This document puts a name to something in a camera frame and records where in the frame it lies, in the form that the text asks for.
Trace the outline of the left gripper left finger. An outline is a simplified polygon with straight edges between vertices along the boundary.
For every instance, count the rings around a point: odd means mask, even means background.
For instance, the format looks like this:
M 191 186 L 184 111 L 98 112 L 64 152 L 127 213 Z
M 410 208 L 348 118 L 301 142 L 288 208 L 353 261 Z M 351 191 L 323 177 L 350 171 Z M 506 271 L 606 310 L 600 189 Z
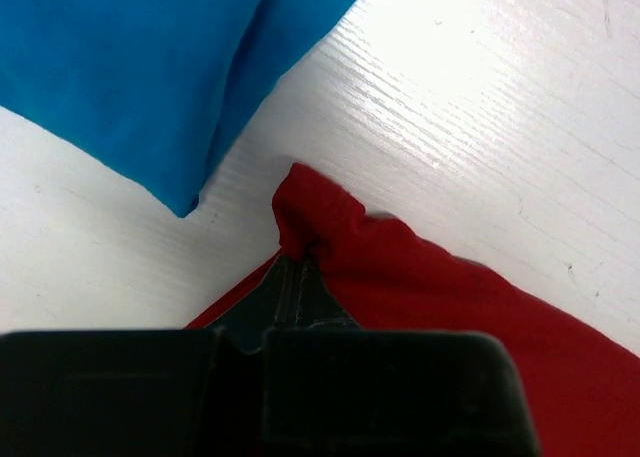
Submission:
M 190 330 L 13 332 L 1 338 L 5 456 L 258 456 L 267 330 L 290 302 L 285 256 Z

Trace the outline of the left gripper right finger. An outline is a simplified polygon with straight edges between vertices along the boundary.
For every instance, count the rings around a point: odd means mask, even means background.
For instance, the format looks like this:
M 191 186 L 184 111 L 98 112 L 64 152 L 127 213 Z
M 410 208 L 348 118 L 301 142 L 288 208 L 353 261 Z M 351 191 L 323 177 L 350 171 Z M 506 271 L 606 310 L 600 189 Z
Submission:
M 516 366 L 478 332 L 372 331 L 316 266 L 279 258 L 264 338 L 261 440 L 269 456 L 537 456 Z

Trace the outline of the dark red t-shirt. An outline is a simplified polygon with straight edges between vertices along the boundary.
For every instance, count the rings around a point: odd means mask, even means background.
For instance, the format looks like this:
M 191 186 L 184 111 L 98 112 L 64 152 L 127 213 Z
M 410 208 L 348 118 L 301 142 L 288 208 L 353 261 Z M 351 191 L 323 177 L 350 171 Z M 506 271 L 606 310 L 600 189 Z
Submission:
M 546 456 L 639 452 L 639 360 L 480 264 L 373 217 L 338 184 L 292 166 L 272 201 L 281 251 L 310 251 L 331 293 L 371 329 L 476 330 L 523 378 Z

